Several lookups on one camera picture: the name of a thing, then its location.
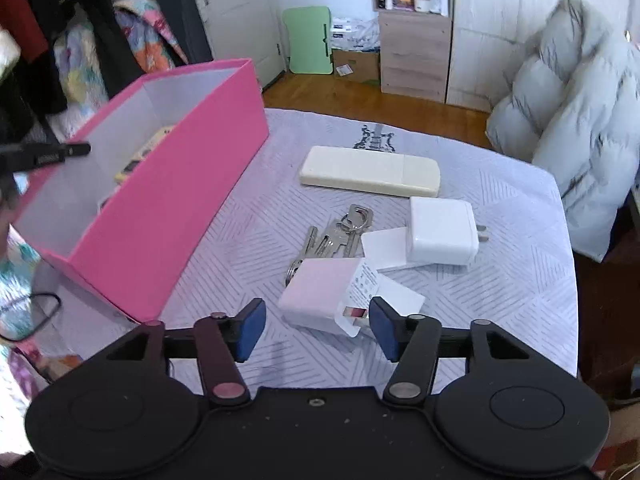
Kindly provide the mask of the white card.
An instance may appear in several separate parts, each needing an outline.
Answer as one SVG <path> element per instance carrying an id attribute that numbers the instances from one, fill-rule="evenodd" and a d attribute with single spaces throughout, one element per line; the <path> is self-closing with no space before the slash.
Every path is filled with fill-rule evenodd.
<path id="1" fill-rule="evenodd" d="M 425 297 L 386 275 L 386 272 L 418 266 L 409 261 L 408 229 L 402 226 L 364 233 L 361 245 L 367 264 L 378 272 L 378 296 L 401 316 L 420 314 Z"/>

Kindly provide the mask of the pink white charger box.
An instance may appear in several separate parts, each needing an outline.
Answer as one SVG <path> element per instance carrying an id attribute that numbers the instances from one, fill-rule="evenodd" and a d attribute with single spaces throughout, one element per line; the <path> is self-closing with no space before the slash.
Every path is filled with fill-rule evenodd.
<path id="1" fill-rule="evenodd" d="M 294 326 L 354 338 L 360 327 L 345 310 L 367 311 L 379 287 L 380 274 L 363 258 L 310 258 L 285 286 L 278 308 Z"/>

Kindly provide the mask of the white power adapter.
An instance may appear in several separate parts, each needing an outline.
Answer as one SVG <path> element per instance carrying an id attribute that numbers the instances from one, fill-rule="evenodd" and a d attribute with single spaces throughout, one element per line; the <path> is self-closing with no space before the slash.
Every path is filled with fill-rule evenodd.
<path id="1" fill-rule="evenodd" d="M 480 236 L 469 202 L 449 198 L 410 198 L 408 263 L 468 266 L 479 249 Z"/>

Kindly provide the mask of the bunch of metal keys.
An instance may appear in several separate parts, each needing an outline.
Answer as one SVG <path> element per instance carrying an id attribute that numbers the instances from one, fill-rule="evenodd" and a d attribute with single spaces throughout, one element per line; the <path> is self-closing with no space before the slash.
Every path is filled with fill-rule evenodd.
<path id="1" fill-rule="evenodd" d="M 343 251 L 343 258 L 354 258 L 358 252 L 361 235 L 370 229 L 373 218 L 372 209 L 351 204 L 347 214 L 332 220 L 322 233 L 319 233 L 316 226 L 311 226 L 302 250 L 286 271 L 285 286 L 291 283 L 295 273 L 306 259 L 333 258 L 340 250 Z"/>

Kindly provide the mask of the white patterned tablecloth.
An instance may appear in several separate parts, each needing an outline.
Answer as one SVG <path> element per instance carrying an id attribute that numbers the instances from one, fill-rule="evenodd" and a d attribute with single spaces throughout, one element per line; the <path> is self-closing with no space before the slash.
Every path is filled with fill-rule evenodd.
<path id="1" fill-rule="evenodd" d="M 90 153 L 34 172 L 15 229 L 53 325 L 90 358 L 145 323 L 190 328 L 250 301 L 266 324 L 248 390 L 382 389 L 393 373 L 352 312 L 467 328 L 484 318 L 577 370 L 577 290 L 554 177 L 473 145 L 209 98 L 108 106 Z"/>

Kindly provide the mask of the long cream remote control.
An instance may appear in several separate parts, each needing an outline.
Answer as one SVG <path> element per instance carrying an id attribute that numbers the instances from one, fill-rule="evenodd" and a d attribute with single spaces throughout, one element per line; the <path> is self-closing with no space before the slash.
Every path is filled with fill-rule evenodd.
<path id="1" fill-rule="evenodd" d="M 316 145 L 300 168 L 299 181 L 395 197 L 436 197 L 440 170 L 436 160 L 427 157 Z"/>

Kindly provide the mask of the pink storage box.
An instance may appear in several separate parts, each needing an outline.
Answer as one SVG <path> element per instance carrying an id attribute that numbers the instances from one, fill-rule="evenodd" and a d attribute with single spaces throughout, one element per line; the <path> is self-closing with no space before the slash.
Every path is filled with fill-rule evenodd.
<path id="1" fill-rule="evenodd" d="M 170 125 L 99 212 L 114 175 Z M 155 320 L 268 134 L 249 60 L 143 76 L 78 131 L 91 145 L 87 156 L 30 175 L 15 229 L 44 260 L 128 318 Z"/>

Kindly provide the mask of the cardboard box on floor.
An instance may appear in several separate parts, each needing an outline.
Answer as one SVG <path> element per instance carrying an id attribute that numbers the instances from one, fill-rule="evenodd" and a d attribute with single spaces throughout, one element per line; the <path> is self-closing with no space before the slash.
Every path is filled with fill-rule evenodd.
<path id="1" fill-rule="evenodd" d="M 334 76 L 346 81 L 378 86 L 380 76 L 380 54 L 378 52 L 358 52 L 333 50 Z"/>

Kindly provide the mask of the floral quilt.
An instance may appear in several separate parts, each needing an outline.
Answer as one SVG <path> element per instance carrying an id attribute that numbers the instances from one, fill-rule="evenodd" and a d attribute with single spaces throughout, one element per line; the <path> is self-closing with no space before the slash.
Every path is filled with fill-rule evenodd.
<path id="1" fill-rule="evenodd" d="M 55 40 L 53 54 L 58 79 L 67 99 L 67 110 L 48 118 L 58 140 L 69 139 L 96 112 L 140 75 L 164 72 L 189 64 L 177 38 L 155 0 L 107 0 L 106 14 L 96 10 L 96 24 L 89 10 L 79 10 L 66 31 Z M 115 20 L 115 36 L 99 33 L 99 25 Z M 11 221 L 15 210 L 1 204 L 1 300 L 15 299 L 30 292 L 30 281 L 40 257 L 17 232 Z M 70 367 L 78 359 L 71 356 L 47 364 L 33 344 L 11 348 L 8 365 L 25 398 L 43 388 L 47 378 L 36 377 L 28 359 L 35 360 L 36 371 L 46 376 L 56 366 Z"/>

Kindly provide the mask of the grey puffer jacket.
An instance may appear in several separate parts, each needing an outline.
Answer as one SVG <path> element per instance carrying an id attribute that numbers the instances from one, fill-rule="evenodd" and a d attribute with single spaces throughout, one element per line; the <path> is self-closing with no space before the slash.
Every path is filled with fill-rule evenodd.
<path id="1" fill-rule="evenodd" d="M 486 134 L 552 174 L 575 252 L 602 261 L 639 172 L 639 50 L 593 6 L 560 0 L 529 37 Z"/>

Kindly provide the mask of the green folding stool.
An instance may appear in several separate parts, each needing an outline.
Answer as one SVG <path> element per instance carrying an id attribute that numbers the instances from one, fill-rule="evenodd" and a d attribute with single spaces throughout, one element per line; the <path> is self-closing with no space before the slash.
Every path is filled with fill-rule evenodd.
<path id="1" fill-rule="evenodd" d="M 288 69 L 296 75 L 331 75 L 331 13 L 327 6 L 302 6 L 282 13 L 288 32 Z"/>

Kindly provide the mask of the white door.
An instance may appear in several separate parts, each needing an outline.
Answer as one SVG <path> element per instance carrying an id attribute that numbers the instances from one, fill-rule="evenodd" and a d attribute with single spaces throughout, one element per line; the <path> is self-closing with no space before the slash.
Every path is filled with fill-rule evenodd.
<path id="1" fill-rule="evenodd" d="M 195 0 L 216 60 L 249 58 L 262 88 L 285 71 L 271 0 Z"/>

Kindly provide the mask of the wooden shelf cabinet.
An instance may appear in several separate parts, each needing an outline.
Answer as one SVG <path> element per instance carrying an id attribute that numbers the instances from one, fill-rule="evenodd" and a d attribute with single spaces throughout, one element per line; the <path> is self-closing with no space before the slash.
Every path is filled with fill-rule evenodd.
<path id="1" fill-rule="evenodd" d="M 454 0 L 374 0 L 380 28 L 381 90 L 447 99 Z"/>

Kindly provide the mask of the white wardrobe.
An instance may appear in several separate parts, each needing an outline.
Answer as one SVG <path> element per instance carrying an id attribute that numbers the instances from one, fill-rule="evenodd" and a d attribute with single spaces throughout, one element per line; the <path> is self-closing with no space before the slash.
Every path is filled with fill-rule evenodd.
<path id="1" fill-rule="evenodd" d="M 560 0 L 452 0 L 454 32 L 447 103 L 488 112 L 508 88 L 506 66 Z M 639 39 L 639 0 L 580 0 Z"/>

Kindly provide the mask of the dark hanging clothes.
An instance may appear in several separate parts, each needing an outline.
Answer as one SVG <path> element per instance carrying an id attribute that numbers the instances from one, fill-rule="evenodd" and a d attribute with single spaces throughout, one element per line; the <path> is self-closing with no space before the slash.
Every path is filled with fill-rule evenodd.
<path id="1" fill-rule="evenodd" d="M 195 0 L 155 0 L 189 64 L 212 51 Z M 67 110 L 53 54 L 55 40 L 79 10 L 96 24 L 107 0 L 1 0 L 1 143 L 58 142 L 48 118 Z M 99 25 L 114 39 L 114 18 Z"/>

